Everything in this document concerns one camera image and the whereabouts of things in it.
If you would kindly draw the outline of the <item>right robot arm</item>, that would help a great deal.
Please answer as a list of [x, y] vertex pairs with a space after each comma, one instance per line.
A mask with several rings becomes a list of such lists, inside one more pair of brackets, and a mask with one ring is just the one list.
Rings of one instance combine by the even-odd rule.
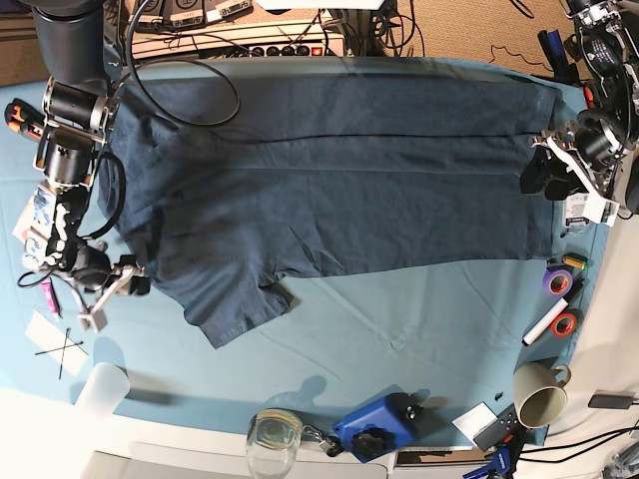
[[[124, 210], [127, 181], [122, 161], [108, 145], [122, 83], [104, 59], [104, 4], [101, 1], [31, 1], [36, 33], [50, 73], [40, 109], [14, 100], [5, 109], [13, 131], [37, 142], [33, 167], [44, 176], [15, 233], [22, 262], [43, 280], [67, 283], [78, 303], [84, 329], [102, 330], [104, 307], [116, 294], [145, 295], [150, 281], [131, 254], [111, 262], [100, 241]], [[96, 231], [81, 235], [102, 165], [117, 173], [114, 211]]]

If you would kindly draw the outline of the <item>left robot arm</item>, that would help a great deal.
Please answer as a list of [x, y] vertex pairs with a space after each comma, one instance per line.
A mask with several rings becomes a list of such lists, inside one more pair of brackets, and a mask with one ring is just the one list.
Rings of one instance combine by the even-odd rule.
[[586, 109], [532, 140], [520, 177], [525, 195], [562, 201], [572, 194], [613, 198], [625, 157], [638, 145], [638, 28], [620, 1], [567, 1], [574, 26], [566, 40], [541, 31], [538, 41], [554, 78], [582, 88]]

